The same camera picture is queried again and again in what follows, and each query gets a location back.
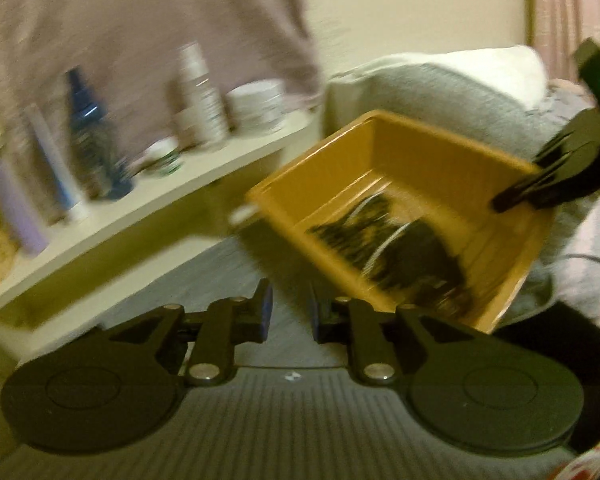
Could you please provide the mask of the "mauve hanging towel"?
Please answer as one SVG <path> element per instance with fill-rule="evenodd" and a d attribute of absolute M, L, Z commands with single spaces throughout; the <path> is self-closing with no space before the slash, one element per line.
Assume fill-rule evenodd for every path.
<path fill-rule="evenodd" d="M 22 112 L 42 108 L 67 139 L 65 72 L 83 70 L 135 157 L 178 106 L 178 54 L 199 44 L 222 92 L 278 78 L 291 107 L 315 104 L 322 78 L 306 0 L 0 0 L 0 125 L 27 155 Z"/>

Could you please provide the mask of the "small green white jar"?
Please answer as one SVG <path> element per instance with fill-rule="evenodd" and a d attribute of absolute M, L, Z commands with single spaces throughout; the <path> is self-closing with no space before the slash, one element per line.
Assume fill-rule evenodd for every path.
<path fill-rule="evenodd" d="M 167 136 L 148 146 L 144 151 L 143 168 L 153 174 L 173 174 L 181 168 L 180 144 L 174 136 Z"/>

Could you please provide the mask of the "lavender tube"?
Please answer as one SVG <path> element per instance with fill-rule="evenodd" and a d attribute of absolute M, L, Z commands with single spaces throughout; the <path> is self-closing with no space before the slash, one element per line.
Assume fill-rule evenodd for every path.
<path fill-rule="evenodd" d="M 10 232 L 27 254 L 37 256 L 48 246 L 38 211 L 24 194 L 9 163 L 1 158 L 0 211 Z"/>

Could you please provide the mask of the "dark blue spray bottle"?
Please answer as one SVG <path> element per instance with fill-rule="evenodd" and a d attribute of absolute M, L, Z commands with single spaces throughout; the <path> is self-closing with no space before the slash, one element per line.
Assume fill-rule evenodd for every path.
<path fill-rule="evenodd" d="M 117 131 L 79 67 L 66 73 L 69 84 L 70 140 L 87 189 L 102 200 L 120 200 L 133 189 Z"/>

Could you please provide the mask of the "white cream jar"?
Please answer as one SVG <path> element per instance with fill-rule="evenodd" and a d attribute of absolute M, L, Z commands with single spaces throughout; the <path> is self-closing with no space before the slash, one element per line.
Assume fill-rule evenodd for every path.
<path fill-rule="evenodd" d="M 285 85 L 281 79 L 261 79 L 242 84 L 227 93 L 236 130 L 265 134 L 278 130 L 286 114 Z"/>

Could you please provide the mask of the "orange plastic tray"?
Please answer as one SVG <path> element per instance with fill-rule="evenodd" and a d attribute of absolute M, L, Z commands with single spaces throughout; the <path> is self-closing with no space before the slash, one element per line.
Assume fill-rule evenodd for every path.
<path fill-rule="evenodd" d="M 497 214 L 490 203 L 534 172 L 535 166 L 519 157 L 374 110 L 266 177 L 247 198 L 342 292 L 391 312 L 399 299 L 309 232 L 341 218 L 363 198 L 385 194 L 394 220 L 427 220 L 457 256 L 474 297 L 462 321 L 491 333 L 539 258 L 555 213 L 522 203 Z"/>

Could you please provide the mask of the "blue white tube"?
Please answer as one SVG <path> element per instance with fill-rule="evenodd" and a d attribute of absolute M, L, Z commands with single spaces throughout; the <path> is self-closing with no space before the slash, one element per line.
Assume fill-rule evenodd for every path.
<path fill-rule="evenodd" d="M 52 173 L 56 195 L 66 218 L 73 223 L 81 222 L 88 217 L 86 197 L 73 177 L 60 149 L 55 144 L 50 127 L 35 104 L 30 104 L 24 111 L 33 135 L 40 147 L 43 157 Z"/>

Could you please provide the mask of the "white clear pump bottle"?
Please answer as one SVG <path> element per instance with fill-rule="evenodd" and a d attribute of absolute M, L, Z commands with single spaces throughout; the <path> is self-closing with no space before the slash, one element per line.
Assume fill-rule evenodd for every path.
<path fill-rule="evenodd" d="M 228 138 L 228 123 L 219 91 L 196 42 L 180 51 L 180 90 L 184 110 L 176 115 L 181 133 L 197 148 L 219 148 Z"/>

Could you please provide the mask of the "white pillow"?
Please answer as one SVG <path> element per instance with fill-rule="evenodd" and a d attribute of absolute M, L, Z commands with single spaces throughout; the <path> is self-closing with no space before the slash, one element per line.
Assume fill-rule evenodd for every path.
<path fill-rule="evenodd" d="M 538 52 L 527 46 L 484 48 L 446 53 L 401 52 L 374 58 L 333 74 L 327 81 L 323 119 L 327 130 L 335 131 L 361 114 L 366 80 L 382 70 L 433 65 L 466 76 L 501 92 L 532 110 L 545 96 L 548 77 Z"/>

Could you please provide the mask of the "grey shaggy rug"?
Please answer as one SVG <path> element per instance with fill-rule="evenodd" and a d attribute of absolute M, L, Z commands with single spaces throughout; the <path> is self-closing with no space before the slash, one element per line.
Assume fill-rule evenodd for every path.
<path fill-rule="evenodd" d="M 235 361 L 256 367 L 333 367 L 346 362 L 340 344 L 318 344 L 311 327 L 313 295 L 329 294 L 329 282 L 298 252 L 280 240 L 271 244 L 231 237 L 118 302 L 102 320 L 111 328 L 163 304 L 202 311 L 215 300 L 250 297 L 262 278 L 273 287 L 268 339 L 241 344 Z"/>

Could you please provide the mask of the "cream wooden shelf unit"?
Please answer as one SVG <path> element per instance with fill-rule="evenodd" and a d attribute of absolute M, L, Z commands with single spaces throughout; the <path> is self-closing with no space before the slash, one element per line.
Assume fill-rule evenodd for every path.
<path fill-rule="evenodd" d="M 120 301 L 222 240 L 223 178 L 306 148 L 319 133 L 316 114 L 293 112 L 276 133 L 188 152 L 173 174 L 140 174 L 122 200 L 90 203 L 86 219 L 51 226 L 50 244 L 17 257 L 0 283 L 0 346 L 26 360 L 90 330 Z"/>

